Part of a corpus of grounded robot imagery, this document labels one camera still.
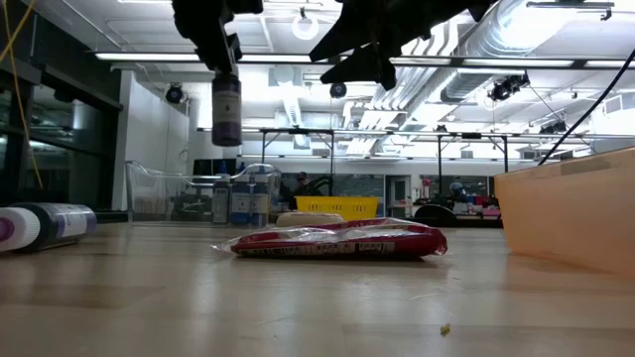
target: yellow basket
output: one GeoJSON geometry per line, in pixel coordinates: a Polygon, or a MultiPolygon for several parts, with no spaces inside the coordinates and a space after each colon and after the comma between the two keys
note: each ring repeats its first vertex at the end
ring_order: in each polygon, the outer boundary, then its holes
{"type": "Polygon", "coordinates": [[[338,213],[344,220],[375,218],[377,197],[296,197],[298,211],[338,213]]]}

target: plastic bag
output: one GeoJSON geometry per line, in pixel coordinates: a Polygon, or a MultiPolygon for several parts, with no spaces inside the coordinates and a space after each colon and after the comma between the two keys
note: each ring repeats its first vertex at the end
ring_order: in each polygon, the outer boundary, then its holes
{"type": "Polygon", "coordinates": [[[442,255],[447,241],[425,224],[394,218],[259,231],[213,248],[245,256],[442,255]]]}

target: wooden table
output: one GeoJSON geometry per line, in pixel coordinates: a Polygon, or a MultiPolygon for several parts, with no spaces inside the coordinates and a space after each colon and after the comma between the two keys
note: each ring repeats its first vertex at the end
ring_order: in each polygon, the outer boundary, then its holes
{"type": "Polygon", "coordinates": [[[450,252],[421,262],[209,247],[238,233],[109,225],[77,246],[0,256],[0,356],[635,353],[635,282],[510,255],[502,231],[447,230],[450,252]]]}

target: crumb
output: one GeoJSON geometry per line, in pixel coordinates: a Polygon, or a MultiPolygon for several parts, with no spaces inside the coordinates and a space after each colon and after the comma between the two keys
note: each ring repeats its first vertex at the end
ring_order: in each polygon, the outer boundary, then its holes
{"type": "Polygon", "coordinates": [[[441,326],[441,336],[446,337],[450,332],[449,323],[444,326],[441,326]]]}

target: spray can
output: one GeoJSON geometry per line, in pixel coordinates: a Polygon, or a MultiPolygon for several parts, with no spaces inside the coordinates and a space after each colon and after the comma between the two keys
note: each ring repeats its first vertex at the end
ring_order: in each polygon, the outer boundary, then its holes
{"type": "Polygon", "coordinates": [[[248,175],[241,175],[234,179],[234,185],[231,187],[231,213],[229,215],[231,224],[249,224],[251,215],[251,186],[249,179],[248,175]]]}
{"type": "Polygon", "coordinates": [[[211,83],[211,143],[220,147],[242,144],[241,83],[237,75],[218,72],[211,83]]]}
{"type": "Polygon", "coordinates": [[[269,207],[271,206],[269,195],[269,176],[264,173],[254,177],[254,193],[251,196],[251,224],[256,227],[265,227],[269,223],[269,207]]]}
{"type": "Polygon", "coordinates": [[[17,253],[34,253],[44,249],[54,248],[62,245],[76,243],[86,234],[91,234],[97,226],[97,218],[94,212],[79,204],[62,204],[62,203],[18,203],[9,209],[24,214],[25,210],[31,214],[23,215],[23,221],[12,220],[9,224],[9,231],[13,228],[11,237],[6,240],[14,242],[15,251],[17,253]],[[33,219],[35,216],[40,224],[37,229],[38,233],[33,238],[37,224],[33,219]],[[24,231],[22,237],[16,236],[16,233],[24,231]]]}
{"type": "Polygon", "coordinates": [[[229,181],[225,162],[220,167],[220,178],[214,182],[211,197],[211,222],[213,224],[227,224],[229,220],[229,181]]]}

